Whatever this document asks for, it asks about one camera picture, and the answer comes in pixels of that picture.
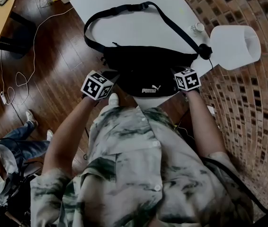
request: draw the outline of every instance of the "white sneaker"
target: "white sneaker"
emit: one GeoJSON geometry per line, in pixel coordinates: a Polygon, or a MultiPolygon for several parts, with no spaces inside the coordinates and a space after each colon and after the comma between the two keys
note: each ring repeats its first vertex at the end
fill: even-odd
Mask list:
{"type": "Polygon", "coordinates": [[[30,110],[26,111],[27,121],[32,122],[35,126],[38,126],[37,120],[34,118],[33,113],[30,110]]]}
{"type": "Polygon", "coordinates": [[[109,105],[119,106],[119,97],[116,93],[112,93],[109,97],[109,105]]]}
{"type": "Polygon", "coordinates": [[[48,130],[47,131],[47,141],[51,141],[53,138],[53,131],[52,130],[48,130]]]}

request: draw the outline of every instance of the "plug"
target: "plug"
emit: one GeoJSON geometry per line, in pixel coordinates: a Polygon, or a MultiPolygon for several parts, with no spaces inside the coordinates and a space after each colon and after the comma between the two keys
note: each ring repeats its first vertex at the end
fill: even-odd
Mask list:
{"type": "Polygon", "coordinates": [[[6,98],[6,94],[4,92],[0,93],[0,97],[1,97],[1,100],[2,100],[3,104],[8,103],[7,98],[6,98]]]}

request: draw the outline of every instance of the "tie-dye shirt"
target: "tie-dye shirt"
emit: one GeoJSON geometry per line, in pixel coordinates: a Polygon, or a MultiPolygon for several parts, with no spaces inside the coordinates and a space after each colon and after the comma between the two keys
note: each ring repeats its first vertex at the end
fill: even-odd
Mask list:
{"type": "MultiPolygon", "coordinates": [[[[209,157],[237,174],[225,153],[209,157]]],[[[103,113],[90,129],[83,173],[71,179],[53,169],[31,183],[33,227],[238,227],[252,220],[248,196],[224,171],[205,166],[159,108],[103,113]]]]}

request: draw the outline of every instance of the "white cable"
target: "white cable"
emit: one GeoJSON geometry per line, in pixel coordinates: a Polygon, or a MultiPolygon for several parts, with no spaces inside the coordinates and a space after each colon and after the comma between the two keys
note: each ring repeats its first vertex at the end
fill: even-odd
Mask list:
{"type": "Polygon", "coordinates": [[[190,136],[189,134],[188,134],[188,131],[185,129],[185,128],[181,128],[181,127],[178,127],[179,129],[183,129],[183,130],[185,130],[186,132],[187,132],[187,135],[189,136],[189,137],[191,137],[193,140],[195,140],[192,136],[190,136]]]}
{"type": "MultiPolygon", "coordinates": [[[[48,19],[50,19],[50,18],[52,18],[52,17],[66,14],[66,13],[69,12],[71,9],[73,9],[73,8],[70,8],[69,10],[67,10],[67,11],[64,12],[64,13],[60,13],[60,14],[52,15],[52,16],[48,17],[45,21],[47,21],[48,19]]],[[[10,103],[7,103],[7,105],[10,105],[10,104],[14,104],[14,105],[23,105],[24,102],[25,102],[25,101],[27,100],[27,98],[29,97],[29,87],[28,87],[28,83],[29,83],[30,79],[32,78],[32,76],[33,76],[34,73],[35,73],[35,37],[36,37],[36,35],[37,35],[37,32],[38,32],[39,27],[40,27],[44,22],[42,22],[42,23],[37,27],[36,33],[35,33],[35,35],[34,35],[34,39],[33,39],[33,53],[34,53],[33,67],[34,67],[34,70],[33,70],[32,74],[31,74],[31,76],[29,77],[29,80],[27,80],[27,78],[25,77],[25,75],[22,74],[21,72],[17,72],[17,73],[16,73],[16,76],[15,76],[15,82],[16,82],[16,86],[17,86],[17,87],[21,87],[21,86],[23,86],[23,85],[26,85],[26,87],[27,87],[27,96],[26,96],[25,100],[24,100],[21,104],[14,103],[13,101],[14,101],[14,99],[15,99],[15,95],[16,95],[16,94],[15,94],[15,90],[14,90],[13,87],[8,87],[7,94],[8,94],[8,98],[9,98],[10,103]],[[25,83],[20,84],[20,85],[17,83],[17,75],[18,75],[18,74],[22,75],[22,76],[25,78],[25,80],[26,80],[25,83]],[[14,92],[14,96],[13,96],[12,100],[10,99],[9,89],[12,89],[13,92],[14,92]]],[[[2,90],[2,91],[4,92],[4,91],[5,91],[5,83],[4,83],[4,80],[3,80],[3,72],[2,72],[2,65],[1,65],[1,64],[2,64],[2,62],[1,62],[2,60],[1,60],[1,57],[2,57],[2,51],[1,51],[1,56],[0,56],[0,68],[1,68],[1,79],[2,79],[2,83],[3,83],[3,90],[2,90]]]]}

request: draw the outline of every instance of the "strap buckle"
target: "strap buckle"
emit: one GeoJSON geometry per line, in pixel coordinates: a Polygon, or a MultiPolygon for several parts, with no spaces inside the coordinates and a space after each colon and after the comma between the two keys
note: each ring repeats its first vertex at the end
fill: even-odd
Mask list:
{"type": "Polygon", "coordinates": [[[142,10],[147,9],[148,7],[149,7],[149,5],[146,4],[146,3],[127,5],[127,9],[130,12],[132,12],[132,11],[142,11],[142,10]]]}

